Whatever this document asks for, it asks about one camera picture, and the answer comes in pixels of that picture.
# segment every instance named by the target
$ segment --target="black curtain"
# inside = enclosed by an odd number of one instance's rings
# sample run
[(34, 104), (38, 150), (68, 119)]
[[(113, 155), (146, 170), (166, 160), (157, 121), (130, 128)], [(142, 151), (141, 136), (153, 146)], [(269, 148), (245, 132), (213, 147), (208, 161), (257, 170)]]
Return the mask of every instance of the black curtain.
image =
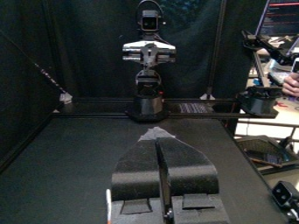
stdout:
[[(160, 36), (176, 46), (176, 63), (156, 68), (166, 98), (197, 98), (212, 84), (232, 97), (246, 83), (249, 52), (240, 31), (254, 32), (266, 0), (226, 0), (218, 54), (220, 0), (160, 0), (166, 25)], [(140, 0), (5, 0), (0, 3), (0, 158), (14, 153), (58, 105), (58, 90), (21, 51), (77, 97), (133, 97), (141, 67), (122, 61), (136, 42)], [(210, 82), (212, 61), (214, 79)]]
[[(134, 76), (141, 69), (121, 60), (122, 44), (138, 40), (138, 0), (49, 1), (57, 37), (61, 73), (66, 89), (77, 97), (133, 97)], [(160, 0), (166, 25), (160, 36), (176, 46), (174, 64), (156, 68), (164, 96), (200, 97), (212, 84), (216, 97), (244, 90), (249, 54), (241, 46), (241, 29), (254, 32), (266, 0), (228, 0), (220, 32), (214, 80), (210, 82), (212, 53), (218, 25), (220, 0)]]
[(21, 51), (52, 74), (52, 51), (40, 1), (0, 2), (0, 162), (12, 156), (58, 105), (58, 91)]

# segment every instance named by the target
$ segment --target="computer screen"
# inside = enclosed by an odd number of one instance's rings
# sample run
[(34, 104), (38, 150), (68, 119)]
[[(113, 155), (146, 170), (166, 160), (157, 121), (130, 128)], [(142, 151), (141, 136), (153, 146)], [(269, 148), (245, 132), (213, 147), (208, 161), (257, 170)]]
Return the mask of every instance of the computer screen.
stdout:
[(258, 34), (272, 37), (299, 34), (299, 0), (269, 0)]

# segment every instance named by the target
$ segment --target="person's hand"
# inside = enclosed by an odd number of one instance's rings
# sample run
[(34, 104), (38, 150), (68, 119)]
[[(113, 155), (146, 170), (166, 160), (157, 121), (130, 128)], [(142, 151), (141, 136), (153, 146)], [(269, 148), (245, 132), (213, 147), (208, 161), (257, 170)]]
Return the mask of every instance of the person's hand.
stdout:
[(284, 78), (282, 92), (299, 97), (299, 73), (290, 73)]

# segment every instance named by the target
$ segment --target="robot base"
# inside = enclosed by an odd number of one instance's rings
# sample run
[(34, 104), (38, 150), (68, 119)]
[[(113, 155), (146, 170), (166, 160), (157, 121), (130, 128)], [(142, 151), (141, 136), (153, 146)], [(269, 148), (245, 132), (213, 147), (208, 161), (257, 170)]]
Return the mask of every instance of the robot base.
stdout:
[(169, 111), (164, 110), (162, 97), (134, 98), (133, 103), (126, 105), (125, 114), (136, 122), (160, 122), (168, 115)]

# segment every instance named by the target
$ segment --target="black tabletop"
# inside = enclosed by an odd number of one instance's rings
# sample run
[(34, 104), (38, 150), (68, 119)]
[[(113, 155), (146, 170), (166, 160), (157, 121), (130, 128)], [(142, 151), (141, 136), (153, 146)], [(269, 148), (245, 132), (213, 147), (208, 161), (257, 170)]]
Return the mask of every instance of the black tabletop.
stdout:
[(53, 118), (0, 176), (0, 223), (105, 223), (105, 190), (117, 160), (152, 127), (196, 148), (217, 169), (232, 224), (286, 223), (266, 184), (217, 120), (136, 123)]

